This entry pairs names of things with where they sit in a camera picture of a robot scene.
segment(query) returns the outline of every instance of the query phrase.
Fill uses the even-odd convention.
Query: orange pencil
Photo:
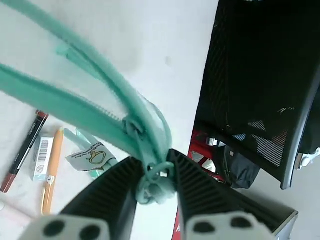
[[[41,206],[41,212],[44,215],[50,214],[63,139],[64,139],[64,129],[61,127],[58,131],[56,131],[54,135],[53,145],[52,145],[52,150],[51,150],[51,155],[50,155],[50,160],[48,165],[47,177],[44,183],[42,206]]]

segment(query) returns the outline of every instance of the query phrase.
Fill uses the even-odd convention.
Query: black mesh chair
[[[320,83],[320,1],[220,0],[194,127],[291,187]]]

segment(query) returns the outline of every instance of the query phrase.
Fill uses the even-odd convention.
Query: zipper teeth
[[[43,81],[43,80],[40,80],[40,81],[38,80],[38,82],[43,82],[44,84],[49,85],[49,86],[51,86],[52,88],[59,89],[59,91],[61,91],[61,92],[70,94],[70,95],[72,95],[72,96],[75,96],[75,97],[83,100],[83,101],[86,102],[87,104],[90,104],[92,107],[96,108],[98,111],[100,111],[100,112],[108,115],[108,117],[113,118],[114,120],[118,121],[119,123],[122,121],[122,119],[121,119],[120,117],[114,115],[112,112],[110,112],[110,111],[106,110],[105,108],[99,106],[98,104],[94,103],[93,101],[90,101],[89,99],[85,98],[84,96],[81,96],[81,95],[79,95],[79,94],[77,94],[77,93],[75,93],[75,92],[72,92],[72,91],[70,91],[70,90],[67,90],[67,89],[65,89],[65,88],[61,88],[61,87],[59,86],[59,84],[54,85],[54,84],[52,84],[52,83],[49,83],[49,82],[46,82],[46,81]]]

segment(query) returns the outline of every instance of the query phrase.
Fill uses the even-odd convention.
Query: barcode label
[[[38,162],[45,162],[47,158],[48,153],[48,147],[49,147],[49,141],[43,140],[40,145],[39,150],[39,156],[38,156]]]

